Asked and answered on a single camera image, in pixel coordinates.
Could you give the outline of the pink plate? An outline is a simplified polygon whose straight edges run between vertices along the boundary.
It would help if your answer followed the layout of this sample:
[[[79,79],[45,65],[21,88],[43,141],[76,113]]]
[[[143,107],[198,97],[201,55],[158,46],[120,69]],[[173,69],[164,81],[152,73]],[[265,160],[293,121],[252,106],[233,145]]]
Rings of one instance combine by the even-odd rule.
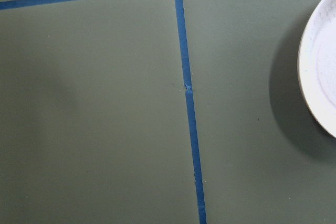
[[[312,12],[300,41],[297,73],[307,108],[335,137],[335,0],[321,0]]]

